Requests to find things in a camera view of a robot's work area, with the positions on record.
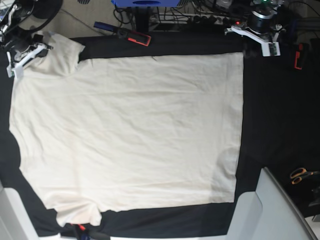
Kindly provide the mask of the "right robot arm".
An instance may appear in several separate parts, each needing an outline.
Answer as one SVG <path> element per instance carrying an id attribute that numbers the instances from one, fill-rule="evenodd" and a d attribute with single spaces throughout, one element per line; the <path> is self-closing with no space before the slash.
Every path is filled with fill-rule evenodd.
<path id="1" fill-rule="evenodd" d="M 62 2 L 50 7 L 49 0 L 2 0 L 0 2 L 0 51 L 6 53 L 8 77 L 20 80 L 24 66 L 34 58 L 42 58 L 53 47 L 44 41 L 42 30 L 58 13 Z M 33 29 L 20 27 L 29 17 L 45 21 Z"/>

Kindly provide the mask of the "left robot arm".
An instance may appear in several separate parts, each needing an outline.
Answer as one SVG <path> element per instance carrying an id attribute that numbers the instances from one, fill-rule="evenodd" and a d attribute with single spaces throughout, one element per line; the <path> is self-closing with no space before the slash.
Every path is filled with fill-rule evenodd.
<path id="1" fill-rule="evenodd" d="M 260 44 L 263 57 L 280 56 L 278 38 L 281 32 L 285 31 L 285 27 L 276 22 L 276 15 L 281 5 L 282 0 L 262 0 L 254 4 L 247 20 L 232 24 L 224 30 L 224 34 L 235 33 L 255 41 Z"/>

